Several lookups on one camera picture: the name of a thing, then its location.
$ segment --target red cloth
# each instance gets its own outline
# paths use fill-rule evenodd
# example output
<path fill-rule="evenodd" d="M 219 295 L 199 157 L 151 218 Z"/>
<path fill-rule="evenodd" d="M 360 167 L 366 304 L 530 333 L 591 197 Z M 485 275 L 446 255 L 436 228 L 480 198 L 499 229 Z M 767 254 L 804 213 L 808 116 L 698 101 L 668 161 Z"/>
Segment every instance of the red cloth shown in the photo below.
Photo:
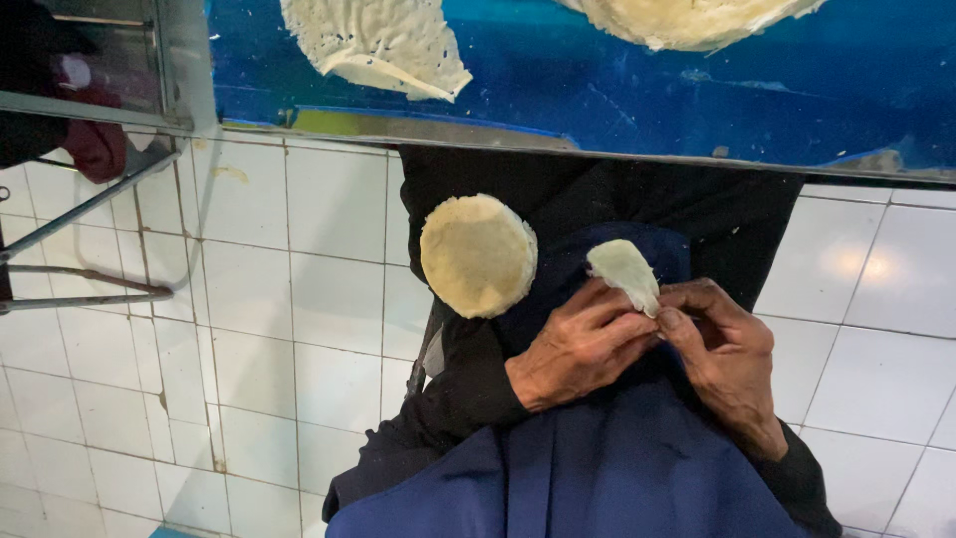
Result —
<path fill-rule="evenodd" d="M 71 101 L 120 108 L 120 99 L 97 88 L 69 92 Z M 62 146 L 74 166 L 93 183 L 106 183 L 126 169 L 126 134 L 118 123 L 70 120 Z"/>

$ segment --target hand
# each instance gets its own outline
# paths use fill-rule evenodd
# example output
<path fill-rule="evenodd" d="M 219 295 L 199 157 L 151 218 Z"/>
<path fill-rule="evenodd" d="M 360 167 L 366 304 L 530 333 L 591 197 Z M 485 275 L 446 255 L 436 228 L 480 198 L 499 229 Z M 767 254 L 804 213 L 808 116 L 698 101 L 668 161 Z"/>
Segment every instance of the hand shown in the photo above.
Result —
<path fill-rule="evenodd" d="M 661 333 L 684 358 L 701 401 L 742 450 L 783 459 L 788 446 L 771 394 L 773 333 L 710 279 L 663 286 L 660 303 Z M 698 325 L 684 311 L 700 317 Z"/>
<path fill-rule="evenodd" d="M 548 322 L 527 351 L 505 363 L 511 388 L 533 413 L 614 383 L 660 342 L 657 323 L 603 279 L 588 280 Z"/>

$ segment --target person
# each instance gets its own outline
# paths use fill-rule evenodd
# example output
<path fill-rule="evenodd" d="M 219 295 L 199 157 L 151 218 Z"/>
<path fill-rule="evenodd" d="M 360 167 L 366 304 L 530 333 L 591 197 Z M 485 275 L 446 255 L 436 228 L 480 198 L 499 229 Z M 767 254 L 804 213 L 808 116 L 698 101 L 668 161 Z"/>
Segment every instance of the person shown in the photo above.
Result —
<path fill-rule="evenodd" d="M 841 534 L 819 464 L 773 414 L 773 336 L 750 313 L 802 178 L 424 147 L 402 161 L 420 279 L 424 218 L 476 192 L 531 224 L 538 275 L 494 320 L 436 298 L 423 356 L 437 343 L 441 371 L 332 480 L 328 536 Z M 585 274 L 587 249 L 619 236 L 664 282 L 656 319 Z"/>

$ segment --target blue cloth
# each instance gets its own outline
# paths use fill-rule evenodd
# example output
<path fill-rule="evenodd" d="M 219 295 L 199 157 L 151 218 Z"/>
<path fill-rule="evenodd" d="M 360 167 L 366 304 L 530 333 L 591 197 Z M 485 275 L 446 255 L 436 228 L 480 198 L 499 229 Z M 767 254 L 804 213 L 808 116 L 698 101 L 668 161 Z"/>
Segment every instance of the blue cloth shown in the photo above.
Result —
<path fill-rule="evenodd" d="M 633 223 L 582 230 L 541 253 L 529 296 L 496 320 L 507 345 L 527 347 L 548 313 L 584 282 L 587 251 L 619 237 L 641 249 L 662 282 L 689 278 L 680 235 Z M 655 357 L 680 361 L 667 345 Z M 411 479 L 343 508 L 326 536 L 807 533 L 739 449 L 686 407 L 671 378 L 625 374 L 508 430 L 480 430 Z"/>

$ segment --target fingernail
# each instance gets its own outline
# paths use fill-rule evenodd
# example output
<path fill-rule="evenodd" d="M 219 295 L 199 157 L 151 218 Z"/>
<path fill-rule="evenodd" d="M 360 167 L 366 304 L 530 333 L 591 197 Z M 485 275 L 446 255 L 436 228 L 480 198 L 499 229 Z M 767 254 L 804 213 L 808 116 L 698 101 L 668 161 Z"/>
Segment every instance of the fingernail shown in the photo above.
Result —
<path fill-rule="evenodd" d="M 681 314 L 677 310 L 664 308 L 658 312 L 658 323 L 665 330 L 677 328 L 681 324 Z"/>

